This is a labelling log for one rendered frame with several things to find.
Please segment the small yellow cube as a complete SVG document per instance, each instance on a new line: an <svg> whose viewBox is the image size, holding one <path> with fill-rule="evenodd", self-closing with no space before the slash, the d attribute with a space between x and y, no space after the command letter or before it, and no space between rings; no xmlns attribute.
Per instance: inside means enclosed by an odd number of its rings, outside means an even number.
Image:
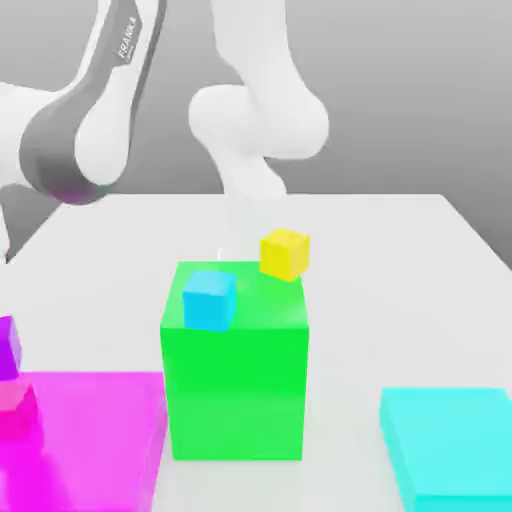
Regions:
<svg viewBox="0 0 512 512"><path fill-rule="evenodd" d="M309 263L309 235L279 228L260 240L260 272L267 276L292 282Z"/></svg>

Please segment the small blue cube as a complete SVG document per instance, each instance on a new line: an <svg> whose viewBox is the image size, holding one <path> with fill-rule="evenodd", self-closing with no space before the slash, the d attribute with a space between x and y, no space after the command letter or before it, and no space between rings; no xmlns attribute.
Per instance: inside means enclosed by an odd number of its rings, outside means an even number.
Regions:
<svg viewBox="0 0 512 512"><path fill-rule="evenodd" d="M225 332L236 311L236 276L196 270L183 287L182 300L185 328Z"/></svg>

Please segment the small purple cube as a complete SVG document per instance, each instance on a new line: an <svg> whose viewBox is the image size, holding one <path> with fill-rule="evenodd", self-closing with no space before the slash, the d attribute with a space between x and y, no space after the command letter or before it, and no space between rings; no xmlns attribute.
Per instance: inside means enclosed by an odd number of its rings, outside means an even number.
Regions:
<svg viewBox="0 0 512 512"><path fill-rule="evenodd" d="M19 376L22 349L15 320L12 316L0 317L0 381Z"/></svg>

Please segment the small pink cube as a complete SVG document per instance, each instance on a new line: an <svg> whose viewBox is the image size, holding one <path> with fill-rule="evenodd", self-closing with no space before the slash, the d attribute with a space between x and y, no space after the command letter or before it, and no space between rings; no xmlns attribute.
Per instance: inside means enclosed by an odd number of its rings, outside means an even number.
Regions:
<svg viewBox="0 0 512 512"><path fill-rule="evenodd" d="M37 396L29 381L16 379L0 382L0 441L27 437L38 415Z"/></svg>

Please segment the large green box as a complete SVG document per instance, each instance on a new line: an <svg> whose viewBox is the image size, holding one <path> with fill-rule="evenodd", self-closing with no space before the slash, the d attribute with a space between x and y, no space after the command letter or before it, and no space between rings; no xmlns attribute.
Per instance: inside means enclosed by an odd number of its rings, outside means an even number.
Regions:
<svg viewBox="0 0 512 512"><path fill-rule="evenodd" d="M226 332L187 329L182 289L197 270L236 277ZM298 461L309 346L301 279L256 262L177 264L160 324L172 456L177 461Z"/></svg>

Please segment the large magenta box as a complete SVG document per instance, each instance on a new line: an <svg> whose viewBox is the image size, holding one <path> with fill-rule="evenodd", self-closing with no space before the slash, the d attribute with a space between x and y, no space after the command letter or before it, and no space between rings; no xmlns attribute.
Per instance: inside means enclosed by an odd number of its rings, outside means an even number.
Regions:
<svg viewBox="0 0 512 512"><path fill-rule="evenodd" d="M39 415L0 441L0 512L151 512L167 417L159 372L31 372Z"/></svg>

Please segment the large cyan box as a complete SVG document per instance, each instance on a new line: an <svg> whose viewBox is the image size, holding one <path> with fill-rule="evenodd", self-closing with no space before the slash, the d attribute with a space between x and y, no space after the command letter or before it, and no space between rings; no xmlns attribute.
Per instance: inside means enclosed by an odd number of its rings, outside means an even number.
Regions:
<svg viewBox="0 0 512 512"><path fill-rule="evenodd" d="M404 512L512 512L512 399L385 388L379 422Z"/></svg>

